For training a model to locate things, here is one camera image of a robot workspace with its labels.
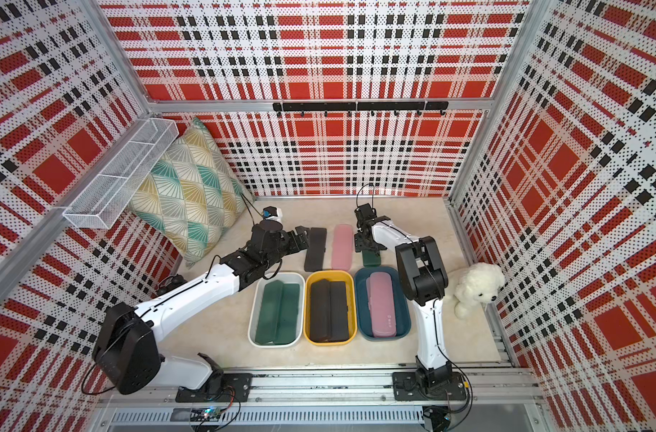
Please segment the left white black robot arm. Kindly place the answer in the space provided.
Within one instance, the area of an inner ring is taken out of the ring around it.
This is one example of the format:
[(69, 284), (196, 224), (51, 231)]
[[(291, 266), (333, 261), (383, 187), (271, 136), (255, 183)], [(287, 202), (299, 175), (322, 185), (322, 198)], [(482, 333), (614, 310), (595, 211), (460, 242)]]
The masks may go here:
[(268, 276), (284, 257), (308, 246), (307, 228), (286, 231), (274, 220), (253, 225), (246, 245), (221, 257), (203, 275), (136, 306), (120, 302), (109, 308), (92, 354), (95, 366), (122, 395), (151, 385), (175, 386), (206, 399), (222, 394), (223, 369), (210, 356), (166, 355), (159, 350), (160, 342), (209, 306)]

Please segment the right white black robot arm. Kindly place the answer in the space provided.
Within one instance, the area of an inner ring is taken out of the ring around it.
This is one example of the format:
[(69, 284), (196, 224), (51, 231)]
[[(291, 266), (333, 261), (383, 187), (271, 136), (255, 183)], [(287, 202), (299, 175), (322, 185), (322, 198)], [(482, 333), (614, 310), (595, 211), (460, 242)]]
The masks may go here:
[(392, 374), (394, 397), (398, 401), (460, 401), (468, 407), (473, 401), (471, 385), (460, 370), (454, 370), (444, 343), (441, 312), (449, 279), (435, 239), (396, 227), (369, 203), (359, 204), (355, 215), (356, 250), (393, 250), (403, 295), (414, 305), (416, 369)]

